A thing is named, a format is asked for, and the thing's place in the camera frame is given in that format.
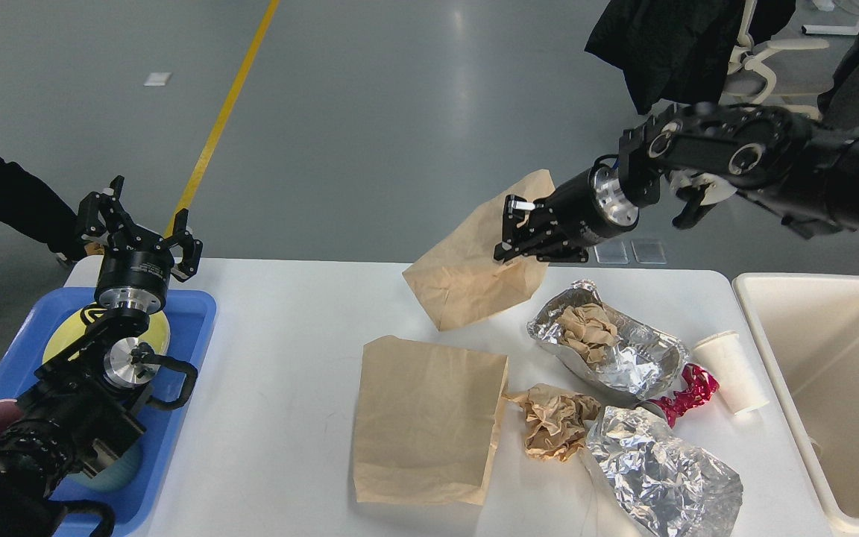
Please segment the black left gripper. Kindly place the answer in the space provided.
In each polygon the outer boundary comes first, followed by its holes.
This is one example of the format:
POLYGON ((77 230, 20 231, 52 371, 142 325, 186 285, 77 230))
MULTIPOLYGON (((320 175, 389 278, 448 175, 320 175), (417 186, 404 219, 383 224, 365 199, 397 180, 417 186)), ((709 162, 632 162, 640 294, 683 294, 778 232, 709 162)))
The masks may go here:
POLYGON ((136 224, 122 205, 124 177, 86 195, 78 208, 76 238, 87 248, 105 251, 93 298, 106 309, 132 308, 154 314, 164 309, 171 275, 186 282, 198 272, 204 242, 187 227, 188 208, 174 215, 171 234, 161 240, 161 251, 136 251, 136 224), (172 249, 181 250, 180 262, 172 249))

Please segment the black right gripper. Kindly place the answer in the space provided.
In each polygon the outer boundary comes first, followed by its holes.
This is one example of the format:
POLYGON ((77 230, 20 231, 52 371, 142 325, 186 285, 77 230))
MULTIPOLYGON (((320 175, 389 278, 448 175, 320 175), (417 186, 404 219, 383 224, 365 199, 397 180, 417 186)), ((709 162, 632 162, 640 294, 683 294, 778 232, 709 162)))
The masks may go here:
POLYGON ((505 264, 535 255, 545 263, 584 264, 587 248, 635 229, 640 211, 623 191, 616 169, 593 166, 548 197, 506 196, 492 259, 505 264), (564 241, 551 242, 561 235, 564 241))

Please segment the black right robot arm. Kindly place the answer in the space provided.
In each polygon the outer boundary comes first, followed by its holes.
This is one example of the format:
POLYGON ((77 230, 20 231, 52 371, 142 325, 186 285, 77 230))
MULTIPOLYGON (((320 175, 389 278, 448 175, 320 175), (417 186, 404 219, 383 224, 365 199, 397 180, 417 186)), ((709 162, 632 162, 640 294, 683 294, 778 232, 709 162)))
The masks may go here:
POLYGON ((548 196, 506 196, 492 257, 583 263, 590 248, 634 230, 672 176, 685 202, 672 221, 678 229, 712 210, 716 184, 803 236, 859 229, 859 134, 784 107, 698 103, 672 105, 625 130, 616 153, 548 196))

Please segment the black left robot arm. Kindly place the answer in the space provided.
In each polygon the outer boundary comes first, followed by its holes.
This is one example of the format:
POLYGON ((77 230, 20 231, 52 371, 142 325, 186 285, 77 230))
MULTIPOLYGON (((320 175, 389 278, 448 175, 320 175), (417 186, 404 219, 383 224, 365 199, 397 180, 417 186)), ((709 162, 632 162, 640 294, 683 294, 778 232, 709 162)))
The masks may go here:
POLYGON ((52 500, 65 476, 98 476, 145 433, 139 411, 174 411, 190 400, 197 367, 141 340, 165 306, 172 278, 193 277, 204 244, 178 210, 172 233, 140 227, 124 210, 124 179, 83 198, 76 232, 102 242, 93 299, 104 309, 82 336, 36 371, 17 398, 20 417, 0 432, 0 536, 51 536, 69 514, 94 515, 93 536, 110 536, 116 514, 96 500, 52 500))

